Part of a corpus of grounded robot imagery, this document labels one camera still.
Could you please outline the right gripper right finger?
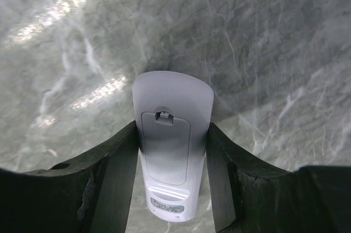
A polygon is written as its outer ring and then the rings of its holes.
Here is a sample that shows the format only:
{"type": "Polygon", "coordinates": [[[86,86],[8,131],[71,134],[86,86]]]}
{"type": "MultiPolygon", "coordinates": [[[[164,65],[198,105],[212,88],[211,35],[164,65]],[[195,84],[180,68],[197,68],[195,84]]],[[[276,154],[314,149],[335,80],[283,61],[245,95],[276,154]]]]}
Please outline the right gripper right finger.
{"type": "Polygon", "coordinates": [[[350,168],[289,172],[231,141],[215,124],[207,168],[216,232],[350,232],[350,168]]]}

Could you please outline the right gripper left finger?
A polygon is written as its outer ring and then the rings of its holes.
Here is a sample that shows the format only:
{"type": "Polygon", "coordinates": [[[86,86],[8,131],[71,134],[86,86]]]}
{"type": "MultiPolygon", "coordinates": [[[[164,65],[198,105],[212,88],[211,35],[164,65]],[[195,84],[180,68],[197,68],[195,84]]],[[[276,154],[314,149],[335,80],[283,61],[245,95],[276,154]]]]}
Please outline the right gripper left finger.
{"type": "Polygon", "coordinates": [[[50,169],[2,169],[1,232],[125,232],[138,150],[131,122],[50,169]]]}

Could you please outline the grey white remote control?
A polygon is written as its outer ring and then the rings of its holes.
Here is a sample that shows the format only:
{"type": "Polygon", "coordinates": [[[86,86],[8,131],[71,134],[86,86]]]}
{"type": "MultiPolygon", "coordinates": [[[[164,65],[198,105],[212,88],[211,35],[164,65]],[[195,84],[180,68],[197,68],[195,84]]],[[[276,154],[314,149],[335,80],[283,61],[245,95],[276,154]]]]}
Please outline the grey white remote control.
{"type": "Polygon", "coordinates": [[[146,202],[162,220],[191,220],[197,209],[214,102],[205,82],[150,71],[132,86],[146,202]]]}

